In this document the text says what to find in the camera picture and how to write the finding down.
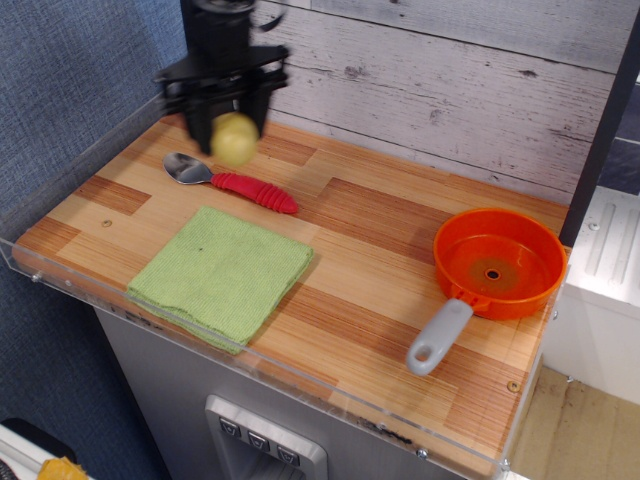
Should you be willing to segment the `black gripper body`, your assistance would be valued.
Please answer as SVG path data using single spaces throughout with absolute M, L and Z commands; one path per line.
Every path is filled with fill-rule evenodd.
M 265 118 L 272 93 L 287 85 L 284 71 L 290 51 L 283 45 L 254 45 L 252 33 L 274 29 L 284 15 L 263 25 L 252 7 L 183 7 L 187 54 L 160 70 L 161 102 L 168 114 L 212 118 L 234 109 Z

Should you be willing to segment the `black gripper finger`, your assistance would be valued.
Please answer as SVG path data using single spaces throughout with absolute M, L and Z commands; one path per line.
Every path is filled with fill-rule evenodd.
M 271 92 L 268 90 L 256 90 L 242 96 L 239 100 L 239 111 L 248 116 L 255 124 L 259 136 L 263 135 L 264 125 L 267 119 Z
M 191 138 L 197 143 L 200 151 L 211 155 L 214 108 L 208 102 L 196 102 L 187 106 L 184 113 Z

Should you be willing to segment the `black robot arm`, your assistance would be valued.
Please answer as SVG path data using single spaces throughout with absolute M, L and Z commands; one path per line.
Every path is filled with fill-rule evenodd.
M 253 45 L 251 32 L 268 32 L 281 16 L 256 25 L 254 1 L 183 1 L 187 54 L 160 70 L 166 115 L 182 114 L 201 152 L 213 152 L 214 119 L 230 112 L 248 116 L 263 131 L 274 91 L 287 86 L 282 46 Z

